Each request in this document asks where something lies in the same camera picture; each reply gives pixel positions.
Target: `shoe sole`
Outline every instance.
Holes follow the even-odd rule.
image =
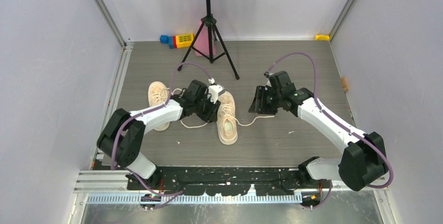
[[[166,88],[166,85],[165,84],[163,84],[163,83],[161,83],[161,82],[159,82],[159,81],[155,81],[155,82],[152,82],[150,85],[149,85],[149,88],[148,88],[148,104],[149,104],[149,106],[151,107],[151,104],[149,103],[149,91],[151,90],[151,87],[152,87],[152,85],[154,85],[154,84],[162,84],[165,88]],[[154,130],[155,131],[158,131],[158,132],[161,132],[161,131],[164,131],[164,130],[166,130],[166,129],[168,129],[168,127],[169,127],[169,122],[168,123],[165,123],[164,125],[161,125],[161,126],[157,126],[156,128],[154,128]]]
[[[235,108],[234,97],[232,96],[232,94],[231,94],[230,92],[225,92],[225,93],[229,94],[229,96],[230,96],[231,99],[232,99],[232,104],[234,105],[234,108]],[[234,139],[226,141],[226,140],[224,140],[224,139],[221,137],[221,136],[222,136],[222,135],[220,134],[221,130],[220,130],[220,126],[219,126],[218,124],[217,124],[217,130],[218,130],[218,138],[220,139],[220,142],[223,143],[223,144],[225,144],[225,145],[232,145],[232,144],[234,144],[234,143],[237,141],[237,139],[238,139],[238,133],[236,133],[236,137],[235,137]]]

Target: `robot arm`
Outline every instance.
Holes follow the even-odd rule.
[[[383,139],[376,132],[366,134],[339,118],[320,101],[318,108],[313,93],[306,88],[296,89],[285,71],[267,74],[268,85],[258,86],[255,98],[249,109],[251,113],[276,114],[278,108],[291,112],[319,130],[342,154],[341,159],[313,157],[299,165],[304,180],[341,180],[349,188],[359,191],[363,187],[388,172],[386,164],[360,139],[343,130],[331,121],[322,111],[326,111],[339,123],[349,128],[351,133],[364,136],[384,155]]]
[[[171,96],[165,107],[133,119],[123,129],[126,134],[119,136],[116,163],[120,167],[137,173],[143,179],[149,179],[155,172],[156,166],[140,152],[143,136],[157,126],[180,120],[193,113],[205,122],[216,121],[217,110],[220,106],[217,98],[223,92],[224,88],[221,85],[212,84],[208,87],[198,80],[193,80],[188,88],[184,89],[179,95]],[[127,112],[123,109],[117,109],[101,133],[97,141],[97,147],[111,157],[115,137],[123,122],[131,116],[147,110]]]

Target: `yellow toy block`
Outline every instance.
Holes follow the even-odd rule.
[[[314,37],[314,40],[328,40],[329,41],[329,39],[330,39],[329,35],[318,34]]]
[[[176,48],[187,48],[191,45],[193,40],[194,40],[193,33],[176,35],[174,44],[177,45]]]

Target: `shoe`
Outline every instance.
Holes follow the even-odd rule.
[[[169,90],[165,86],[165,84],[159,81],[152,82],[151,85],[149,85],[148,89],[149,106],[153,107],[155,105],[165,102],[166,99],[168,98],[168,94]],[[168,129],[168,127],[169,127],[169,122],[161,126],[157,126],[156,128],[154,128],[154,130],[161,132]]]
[[[238,138],[234,98],[229,92],[225,92],[218,100],[221,102],[217,112],[218,137],[221,143],[232,145]]]

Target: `shoelace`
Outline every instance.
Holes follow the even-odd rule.
[[[220,105],[220,107],[221,107],[221,111],[224,112],[225,115],[227,115],[228,117],[233,118],[240,126],[250,126],[250,125],[254,124],[255,120],[258,119],[258,118],[273,118],[273,117],[275,117],[274,115],[270,115],[270,116],[257,116],[257,117],[254,118],[254,120],[252,120],[251,123],[243,125],[243,124],[241,124],[238,121],[237,118],[235,118],[234,116],[231,115],[231,105],[230,104],[223,104],[223,105]]]
[[[168,98],[168,93],[163,93],[163,91],[169,90],[169,88],[162,88],[159,92],[153,93],[153,98],[156,104],[160,104]]]
[[[175,91],[180,91],[180,92],[181,92],[182,89],[180,89],[180,88],[176,88],[176,89],[174,89],[174,91],[172,92],[172,94],[174,94]],[[270,116],[257,116],[257,117],[254,118],[254,120],[252,120],[251,123],[246,124],[246,125],[243,125],[243,124],[241,124],[241,123],[238,121],[237,118],[235,118],[235,117],[233,117],[233,116],[231,115],[231,105],[230,105],[230,104],[222,104],[222,105],[220,105],[220,107],[221,107],[221,111],[222,111],[222,112],[224,112],[224,113],[225,113],[226,115],[228,115],[229,117],[233,118],[233,119],[234,119],[234,120],[235,120],[240,126],[250,126],[250,125],[254,124],[255,120],[258,119],[258,118],[273,118],[273,117],[275,117],[274,115],[270,115]],[[199,127],[203,127],[203,126],[206,126],[206,125],[207,125],[207,123],[205,123],[205,124],[200,125],[200,126],[187,126],[187,125],[185,125],[185,124],[183,123],[183,121],[181,121],[181,120],[180,120],[180,123],[181,123],[184,127],[186,127],[186,128],[199,128]]]

